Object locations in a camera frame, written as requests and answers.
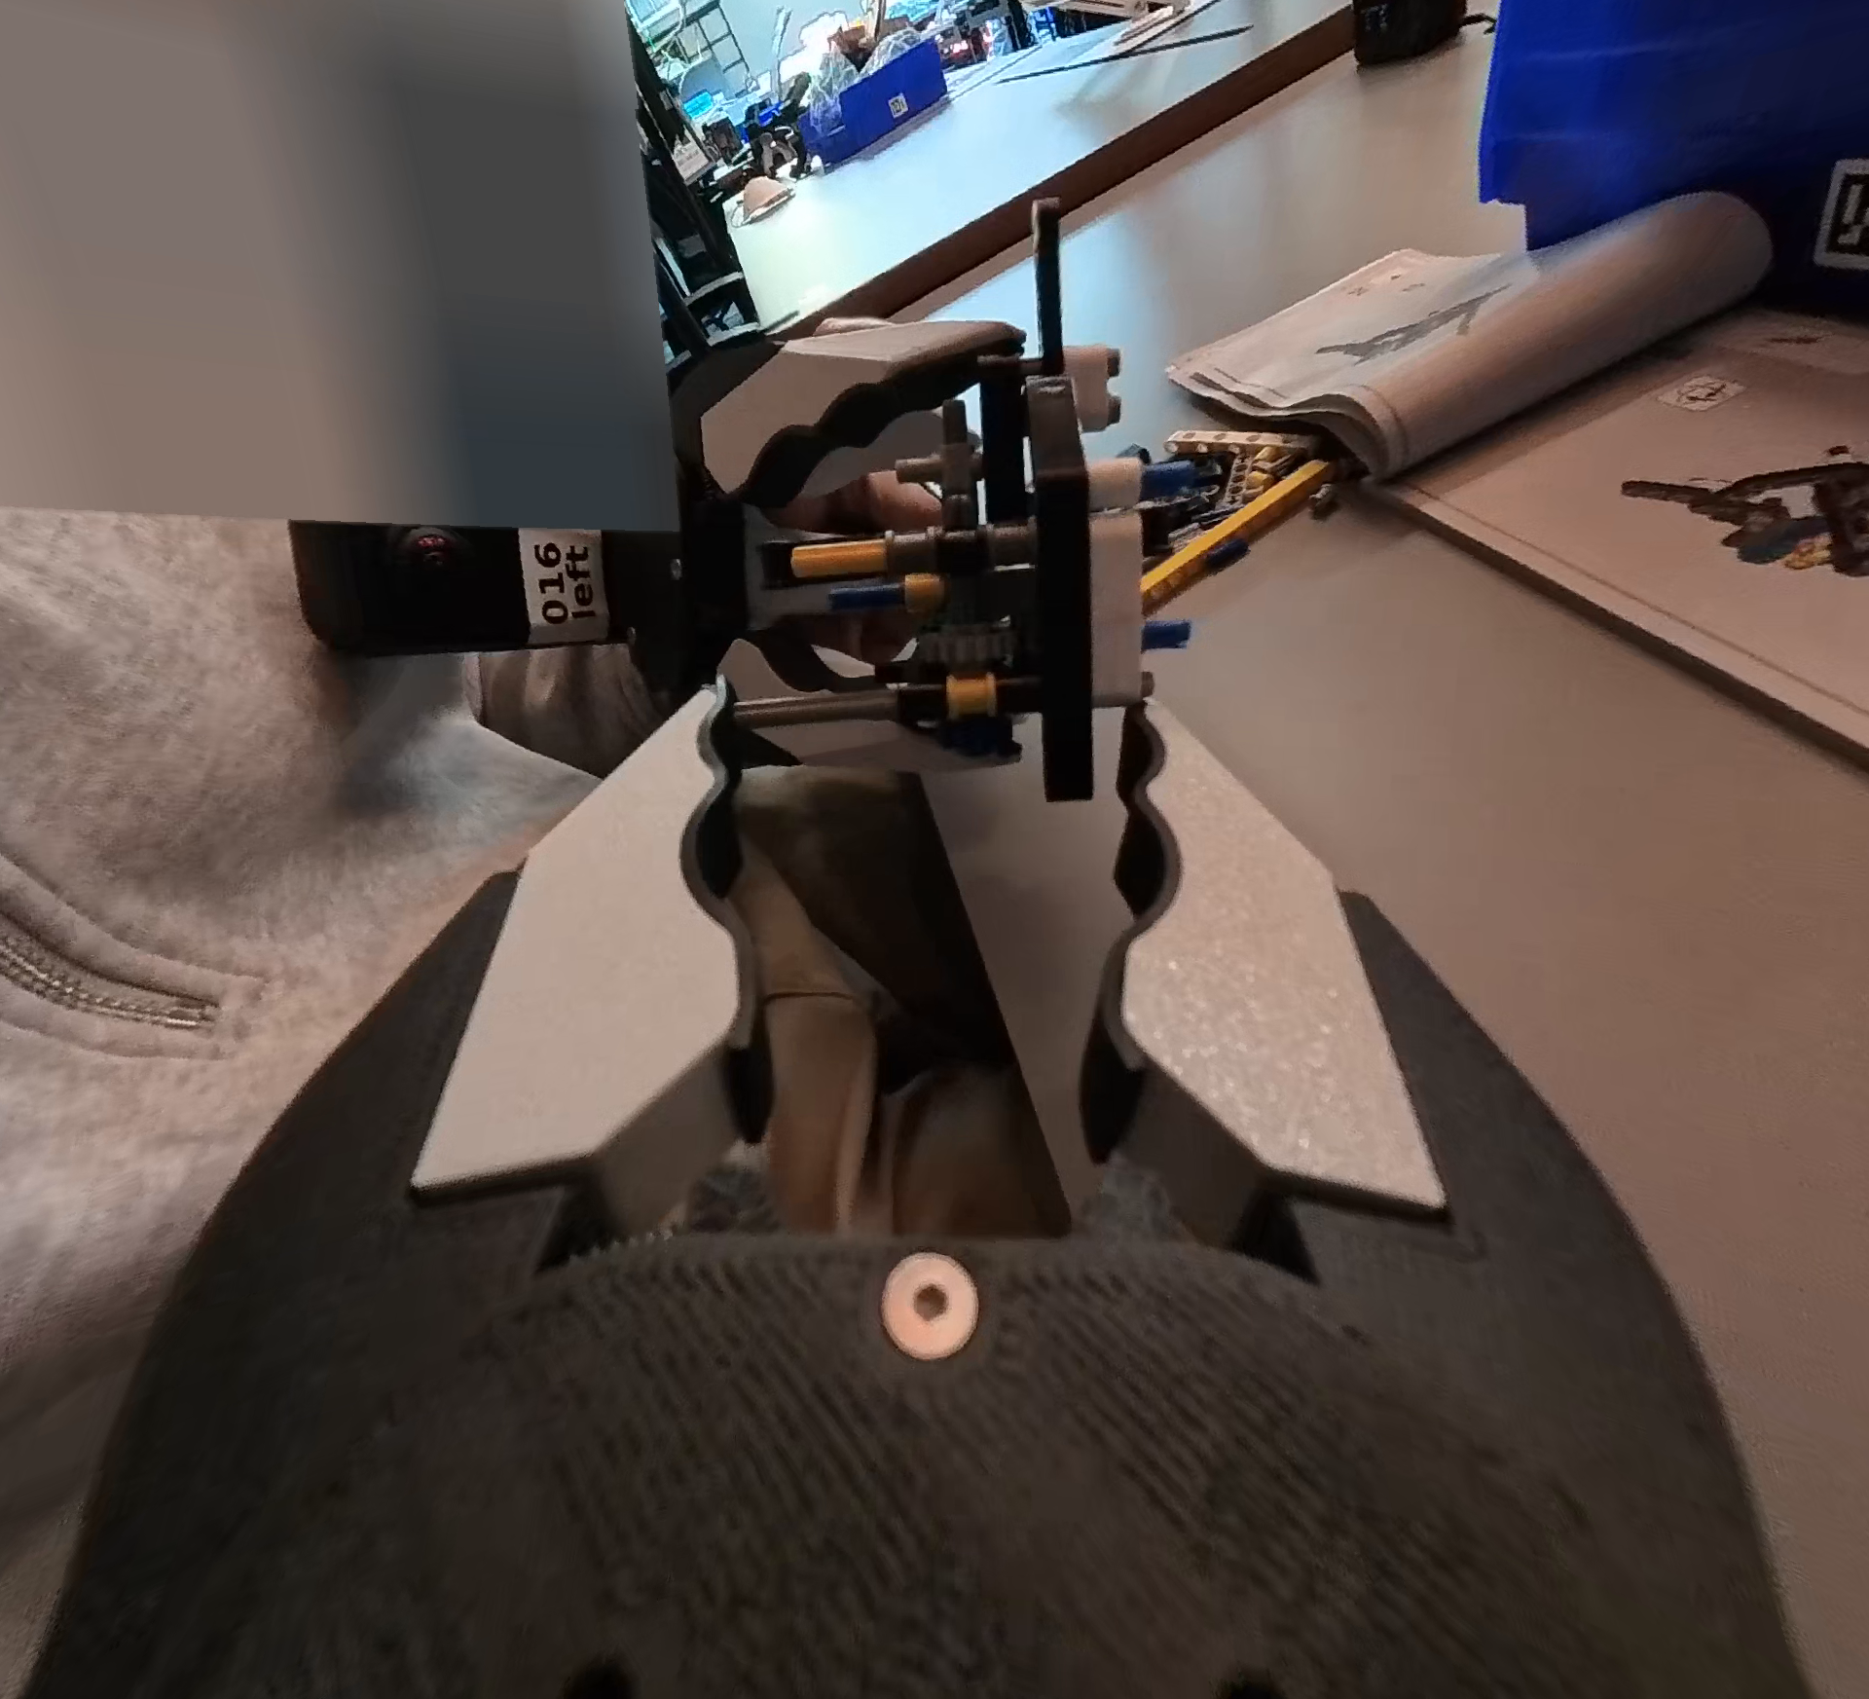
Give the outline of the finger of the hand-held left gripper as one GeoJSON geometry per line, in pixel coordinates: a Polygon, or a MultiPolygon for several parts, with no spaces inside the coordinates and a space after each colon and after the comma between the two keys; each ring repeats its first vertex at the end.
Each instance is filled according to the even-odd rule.
{"type": "Polygon", "coordinates": [[[699,468],[728,497],[795,503],[828,460],[962,398],[983,361],[1020,361],[1024,347],[1024,332],[995,320],[841,320],[832,332],[754,342],[748,373],[699,408],[699,468]]]}
{"type": "Polygon", "coordinates": [[[797,762],[880,768],[1001,768],[1020,759],[1020,712],[948,716],[954,681],[1026,671],[1007,620],[783,618],[725,653],[738,706],[802,700],[816,714],[754,729],[797,762]]]}

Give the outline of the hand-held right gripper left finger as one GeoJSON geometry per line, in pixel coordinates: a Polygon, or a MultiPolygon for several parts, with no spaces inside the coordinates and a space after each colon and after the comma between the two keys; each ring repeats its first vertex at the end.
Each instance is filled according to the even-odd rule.
{"type": "Polygon", "coordinates": [[[736,698],[713,684],[526,858],[411,1174],[423,1201],[565,1183],[670,1218],[763,1119],[732,893],[736,698]]]}

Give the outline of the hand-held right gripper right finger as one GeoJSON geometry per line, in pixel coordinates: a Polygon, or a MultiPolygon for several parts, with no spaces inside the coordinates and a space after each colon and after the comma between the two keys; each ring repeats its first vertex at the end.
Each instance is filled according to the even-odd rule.
{"type": "Polygon", "coordinates": [[[1447,1189],[1334,875],[1170,712],[1133,706],[1112,944],[1081,1076],[1087,1150],[1205,1246],[1276,1209],[1433,1224],[1447,1189]]]}

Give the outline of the black and white lego assembly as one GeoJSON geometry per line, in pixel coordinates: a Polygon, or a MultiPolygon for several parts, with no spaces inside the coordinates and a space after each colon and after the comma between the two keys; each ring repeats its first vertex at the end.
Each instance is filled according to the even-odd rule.
{"type": "Polygon", "coordinates": [[[906,636],[873,684],[742,702],[760,729],[861,725],[906,731],[968,759],[1017,757],[1038,733],[1042,790],[1085,801],[1096,788],[1094,720],[1143,704],[1147,653],[1188,642],[1143,603],[1145,505],[1194,490],[1186,462],[1130,455],[1094,464],[1085,433],[1120,414],[1120,357],[1063,340],[1063,211],[1032,213],[1038,353],[989,355],[980,429],[948,402],[933,457],[902,460],[902,492],[927,490],[941,517],[820,534],[773,552],[781,589],[820,589],[820,616],[906,636]]]}

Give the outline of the pile of loose lego pieces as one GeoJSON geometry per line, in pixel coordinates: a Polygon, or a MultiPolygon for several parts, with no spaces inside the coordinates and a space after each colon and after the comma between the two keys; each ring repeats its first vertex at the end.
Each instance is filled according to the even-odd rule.
{"type": "Polygon", "coordinates": [[[1313,431],[1186,427],[1161,453],[1137,507],[1145,616],[1168,612],[1293,517],[1324,515],[1344,468],[1344,453],[1313,431]]]}

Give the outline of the open lego instruction manual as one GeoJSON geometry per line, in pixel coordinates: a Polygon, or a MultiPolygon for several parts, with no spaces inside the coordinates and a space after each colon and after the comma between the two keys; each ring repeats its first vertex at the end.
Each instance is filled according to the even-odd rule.
{"type": "Polygon", "coordinates": [[[1865,762],[1865,322],[1735,310],[1388,501],[1865,762]]]}

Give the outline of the person's left hand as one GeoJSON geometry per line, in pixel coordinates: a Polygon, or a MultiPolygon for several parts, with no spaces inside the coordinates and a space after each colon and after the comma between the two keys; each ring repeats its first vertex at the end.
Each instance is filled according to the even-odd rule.
{"type": "Polygon", "coordinates": [[[837,540],[919,534],[943,525],[943,505],[925,486],[871,472],[830,494],[800,497],[769,521],[789,533],[837,540]]]}

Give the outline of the blue plastic bin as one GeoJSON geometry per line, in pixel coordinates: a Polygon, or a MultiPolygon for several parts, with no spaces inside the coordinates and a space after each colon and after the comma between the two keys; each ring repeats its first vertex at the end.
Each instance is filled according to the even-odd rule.
{"type": "Polygon", "coordinates": [[[808,162],[834,170],[884,145],[948,100],[948,79],[937,38],[896,34],[871,65],[849,79],[816,84],[800,116],[808,162]]]}
{"type": "Polygon", "coordinates": [[[1499,0],[1482,201],[1548,246],[1692,192],[1762,217],[1770,299],[1865,322],[1867,0],[1499,0]]]}

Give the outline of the grey hooded sweatshirt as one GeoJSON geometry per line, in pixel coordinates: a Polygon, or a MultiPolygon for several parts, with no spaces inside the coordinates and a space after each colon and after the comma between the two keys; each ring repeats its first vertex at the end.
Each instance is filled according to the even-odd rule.
{"type": "Polygon", "coordinates": [[[2,544],[4,1479],[78,1481],[251,1150],[660,714],[616,649],[337,659],[281,525],[2,544]]]}

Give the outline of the small black box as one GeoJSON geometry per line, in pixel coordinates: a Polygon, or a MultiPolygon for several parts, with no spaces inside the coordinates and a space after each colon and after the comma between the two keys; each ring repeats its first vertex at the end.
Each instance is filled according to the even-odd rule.
{"type": "Polygon", "coordinates": [[[1351,53],[1359,69],[1431,55],[1466,26],[1468,0],[1351,0],[1351,53]]]}

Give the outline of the folded instruction booklet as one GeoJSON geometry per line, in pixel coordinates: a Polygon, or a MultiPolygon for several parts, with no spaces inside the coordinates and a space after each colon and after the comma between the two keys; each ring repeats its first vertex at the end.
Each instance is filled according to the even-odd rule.
{"type": "Polygon", "coordinates": [[[1320,435],[1357,472],[1394,480],[1723,314],[1772,260],[1764,217],[1698,192],[1536,250],[1390,252],[1188,351],[1166,377],[1231,418],[1320,435]]]}

